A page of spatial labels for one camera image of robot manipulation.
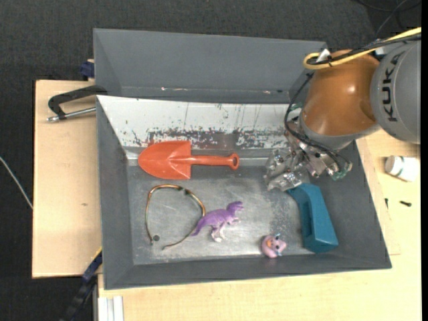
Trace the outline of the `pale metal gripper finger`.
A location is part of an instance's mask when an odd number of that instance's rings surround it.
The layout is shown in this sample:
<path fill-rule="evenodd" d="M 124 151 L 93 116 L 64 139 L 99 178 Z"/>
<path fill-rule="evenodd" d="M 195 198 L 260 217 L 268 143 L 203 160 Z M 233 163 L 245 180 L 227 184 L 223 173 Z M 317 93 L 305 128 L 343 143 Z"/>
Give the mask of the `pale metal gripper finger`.
<path fill-rule="evenodd" d="M 296 151 L 289 148 L 274 149 L 265 164 L 268 172 L 292 171 L 295 167 Z"/>
<path fill-rule="evenodd" d="M 300 186 L 303 181 L 293 172 L 285 172 L 276 177 L 267 178 L 267 189 L 287 191 Z"/>

